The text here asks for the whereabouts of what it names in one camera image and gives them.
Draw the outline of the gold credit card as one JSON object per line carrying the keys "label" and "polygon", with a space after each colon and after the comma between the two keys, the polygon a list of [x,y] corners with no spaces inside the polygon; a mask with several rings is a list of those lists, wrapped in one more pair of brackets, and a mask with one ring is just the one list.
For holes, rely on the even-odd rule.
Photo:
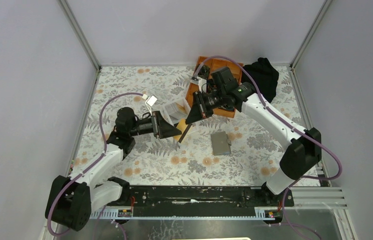
{"label": "gold credit card", "polygon": [[190,130],[194,128],[194,126],[192,124],[186,124],[186,119],[182,118],[176,125],[176,128],[181,131],[181,134],[173,136],[173,139],[181,144],[185,140]]}

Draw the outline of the grey leather card holder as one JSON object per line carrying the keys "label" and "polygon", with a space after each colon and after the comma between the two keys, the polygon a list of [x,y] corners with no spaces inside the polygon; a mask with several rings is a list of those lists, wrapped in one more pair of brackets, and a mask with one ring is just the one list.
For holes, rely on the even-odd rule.
{"label": "grey leather card holder", "polygon": [[231,151],[231,141],[228,134],[225,131],[220,131],[212,133],[210,135],[212,153],[214,156],[224,156],[230,155]]}

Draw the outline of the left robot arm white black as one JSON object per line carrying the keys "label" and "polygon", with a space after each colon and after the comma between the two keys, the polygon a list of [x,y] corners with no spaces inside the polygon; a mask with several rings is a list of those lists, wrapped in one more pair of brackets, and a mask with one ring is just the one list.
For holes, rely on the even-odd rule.
{"label": "left robot arm white black", "polygon": [[130,204],[133,199],[130,183],[114,176],[101,182],[105,173],[128,156],[135,146],[136,136],[152,134],[157,139],[166,139],[182,133],[158,110],[139,119],[132,108],[119,109],[98,159],[84,169],[53,180],[44,213],[48,231],[55,237],[60,236],[53,231],[52,223],[80,231],[99,208],[112,202],[119,206]]}

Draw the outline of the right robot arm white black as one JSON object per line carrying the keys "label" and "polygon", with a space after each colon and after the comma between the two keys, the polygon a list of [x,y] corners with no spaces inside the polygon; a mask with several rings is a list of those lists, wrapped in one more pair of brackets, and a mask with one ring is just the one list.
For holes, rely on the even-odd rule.
{"label": "right robot arm white black", "polygon": [[227,105],[255,120],[283,147],[279,169],[263,184],[261,199],[268,206],[278,203],[281,193],[322,158],[321,133],[314,127],[307,130],[288,119],[264,100],[249,82],[231,88],[222,86],[211,92],[195,91],[192,96],[187,124],[210,118],[214,109]]}

